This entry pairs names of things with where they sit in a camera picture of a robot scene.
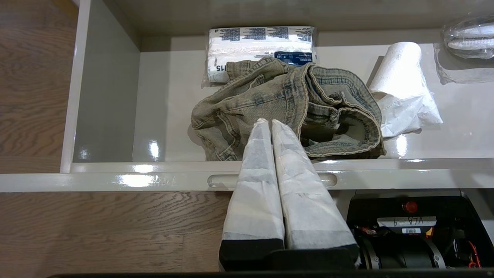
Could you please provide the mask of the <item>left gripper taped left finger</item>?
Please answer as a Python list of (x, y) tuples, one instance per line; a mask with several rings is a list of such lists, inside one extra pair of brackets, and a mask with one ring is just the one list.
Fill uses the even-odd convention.
[(259, 271), (284, 250), (284, 220), (269, 122), (254, 124), (230, 199), (219, 250), (222, 271)]

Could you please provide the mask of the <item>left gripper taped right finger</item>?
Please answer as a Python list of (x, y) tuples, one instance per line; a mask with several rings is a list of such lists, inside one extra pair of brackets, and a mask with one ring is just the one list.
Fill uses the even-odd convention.
[(286, 124), (272, 121), (273, 153), (290, 250), (344, 248), (354, 267), (360, 248), (335, 201), (323, 185), (298, 137)]

